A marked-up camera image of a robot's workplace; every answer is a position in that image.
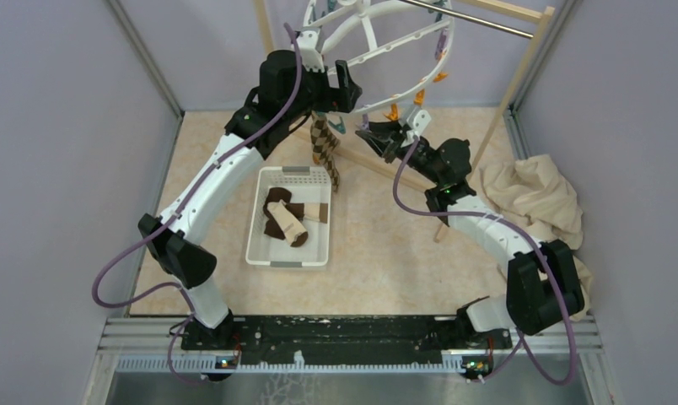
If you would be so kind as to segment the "brown checkered sock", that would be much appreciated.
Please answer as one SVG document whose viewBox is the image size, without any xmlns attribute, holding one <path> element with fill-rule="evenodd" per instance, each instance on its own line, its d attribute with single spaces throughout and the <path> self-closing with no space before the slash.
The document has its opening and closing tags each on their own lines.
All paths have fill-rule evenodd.
<svg viewBox="0 0 678 405">
<path fill-rule="evenodd" d="M 335 149 L 340 145 L 339 139 L 330 129 L 329 122 L 318 112 L 311 114 L 312 124 L 309 130 L 313 160 L 321 165 L 331 180 L 331 189 L 338 192 L 341 177 L 334 157 Z"/>
</svg>

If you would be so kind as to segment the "white round clip hanger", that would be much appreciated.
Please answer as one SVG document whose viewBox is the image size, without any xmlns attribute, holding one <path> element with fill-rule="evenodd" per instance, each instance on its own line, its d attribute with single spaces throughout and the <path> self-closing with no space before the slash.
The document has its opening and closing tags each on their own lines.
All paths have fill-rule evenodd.
<svg viewBox="0 0 678 405">
<path fill-rule="evenodd" d="M 451 1 L 423 1 L 454 9 Z M 447 78 L 455 38 L 452 17 L 401 1 L 310 1 L 299 31 L 320 29 L 332 87 L 345 60 L 363 93 L 351 112 L 366 114 L 402 102 L 421 104 L 430 84 Z"/>
</svg>

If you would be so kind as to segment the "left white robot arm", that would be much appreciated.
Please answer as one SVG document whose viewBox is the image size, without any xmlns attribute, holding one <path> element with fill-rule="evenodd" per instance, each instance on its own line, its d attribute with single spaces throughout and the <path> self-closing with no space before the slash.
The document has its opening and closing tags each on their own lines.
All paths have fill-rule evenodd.
<svg viewBox="0 0 678 405">
<path fill-rule="evenodd" d="M 212 221 L 242 181 L 256 172 L 310 112 L 352 111 L 362 89 L 352 80 L 347 61 L 335 63 L 338 85 L 311 67 L 306 57 L 273 51 L 259 68 L 259 83 L 225 125 L 211 156 L 186 189 L 157 215 L 145 214 L 138 228 L 151 257 L 180 284 L 190 302 L 201 337 L 212 348 L 234 338 L 232 312 L 213 281 L 217 258 L 201 244 Z"/>
</svg>

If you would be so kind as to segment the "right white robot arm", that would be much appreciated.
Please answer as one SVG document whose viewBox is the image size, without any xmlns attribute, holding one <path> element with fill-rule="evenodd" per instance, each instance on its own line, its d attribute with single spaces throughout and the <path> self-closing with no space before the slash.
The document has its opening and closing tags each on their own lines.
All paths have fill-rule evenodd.
<svg viewBox="0 0 678 405">
<path fill-rule="evenodd" d="M 433 182 L 424 192 L 425 215 L 469 236 L 502 267 L 505 294 L 457 310 L 461 344 L 477 348 L 495 329 L 515 327 L 535 335 L 585 310 L 587 300 L 568 245 L 528 235 L 490 209 L 469 186 L 468 141 L 450 138 L 433 148 L 397 121 L 370 122 L 356 134 L 386 162 L 400 159 L 402 169 L 410 167 Z"/>
</svg>

